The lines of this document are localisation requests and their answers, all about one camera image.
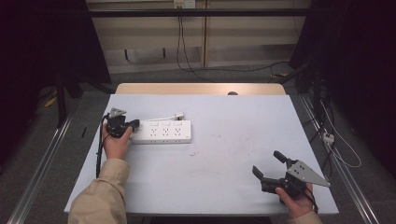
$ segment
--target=metal rail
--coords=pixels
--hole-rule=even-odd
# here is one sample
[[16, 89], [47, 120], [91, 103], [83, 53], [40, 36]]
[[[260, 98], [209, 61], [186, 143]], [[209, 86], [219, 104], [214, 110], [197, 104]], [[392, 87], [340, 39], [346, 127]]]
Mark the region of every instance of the metal rail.
[[72, 120], [75, 111], [76, 111], [76, 106], [75, 108], [72, 109], [72, 111], [70, 112], [69, 116], [66, 118], [62, 127], [56, 130], [54, 136], [52, 137], [51, 142], [49, 143], [46, 153], [44, 154], [43, 159], [41, 160], [40, 164], [35, 170], [35, 174], [29, 181], [27, 188], [23, 192], [7, 224], [22, 224], [25, 221], [30, 211], [30, 208], [33, 205], [33, 202], [35, 201], [35, 197], [37, 196], [37, 193], [40, 190], [40, 187], [46, 177], [46, 174], [53, 161], [53, 158], [56, 155], [59, 145], [64, 139], [64, 135], [67, 132], [67, 129], [69, 127], [69, 124]]
[[[302, 95], [300, 95], [300, 99], [304, 105], [306, 113], [308, 114], [309, 118], [313, 120], [314, 127], [318, 131], [319, 130], [318, 122], [315, 120], [314, 113], [310, 109], [313, 108], [311, 101], [309, 100], [309, 98], [305, 98]], [[327, 145], [325, 146], [326, 146], [326, 150], [330, 152], [329, 147]], [[334, 148], [334, 151], [341, 158], [341, 155], [337, 147]], [[355, 203], [356, 207], [361, 213], [361, 217], [363, 218], [364, 222], [367, 224], [378, 224], [379, 221], [375, 215], [374, 209], [370, 205], [367, 197], [364, 195], [363, 191], [361, 190], [361, 187], [359, 187], [352, 173], [350, 173], [348, 167], [342, 162], [340, 162], [336, 157], [334, 157], [333, 154], [332, 154], [332, 161], [334, 162], [334, 165], [339, 175], [343, 179], [343, 182], [346, 185], [346, 189], [348, 190], [353, 202]]]

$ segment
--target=electrical outlet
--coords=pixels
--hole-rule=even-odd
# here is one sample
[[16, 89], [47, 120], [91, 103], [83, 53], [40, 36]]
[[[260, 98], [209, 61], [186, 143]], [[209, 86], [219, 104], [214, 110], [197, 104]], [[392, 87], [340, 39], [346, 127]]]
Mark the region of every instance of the electrical outlet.
[[185, 0], [184, 8], [195, 8], [195, 0]]
[[183, 8], [184, 7], [184, 0], [174, 0], [174, 7], [175, 8]]
[[332, 135], [330, 133], [324, 133], [323, 134], [323, 142], [326, 144], [329, 144], [331, 146], [332, 143], [334, 142], [334, 135]]
[[136, 145], [191, 143], [191, 121], [140, 121], [140, 126], [131, 140]]

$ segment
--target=power strip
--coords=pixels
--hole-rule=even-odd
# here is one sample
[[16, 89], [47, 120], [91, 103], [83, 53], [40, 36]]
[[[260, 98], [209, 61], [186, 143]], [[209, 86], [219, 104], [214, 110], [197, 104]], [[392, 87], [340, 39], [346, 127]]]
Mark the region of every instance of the power strip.
[[143, 144], [186, 144], [191, 143], [190, 120], [141, 120], [132, 143]]

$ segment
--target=person's arm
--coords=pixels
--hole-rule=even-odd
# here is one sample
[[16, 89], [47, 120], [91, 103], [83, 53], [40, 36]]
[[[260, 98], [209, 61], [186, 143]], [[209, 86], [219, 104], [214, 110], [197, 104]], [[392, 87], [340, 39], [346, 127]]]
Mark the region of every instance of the person's arm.
[[124, 185], [129, 165], [123, 157], [132, 128], [128, 128], [120, 139], [108, 136], [106, 125], [102, 132], [107, 161], [99, 177], [73, 201], [68, 223], [127, 223]]
[[[313, 192], [311, 183], [306, 183], [307, 189], [305, 193], [310, 195]], [[282, 188], [276, 188], [276, 193], [279, 198], [289, 208], [289, 216], [291, 219], [288, 220], [289, 224], [321, 224], [321, 220], [313, 211], [313, 204], [305, 197], [298, 200], [293, 200], [289, 194]]]

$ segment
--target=beige sleeve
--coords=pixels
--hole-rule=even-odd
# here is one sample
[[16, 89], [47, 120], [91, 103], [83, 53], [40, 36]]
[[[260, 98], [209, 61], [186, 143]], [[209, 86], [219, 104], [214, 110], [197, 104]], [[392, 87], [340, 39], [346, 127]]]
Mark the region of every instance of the beige sleeve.
[[124, 185], [128, 175], [126, 161], [105, 161], [99, 178], [72, 202], [68, 223], [127, 223]]
[[321, 224], [320, 217], [314, 211], [311, 211], [301, 217], [288, 220], [289, 224]]

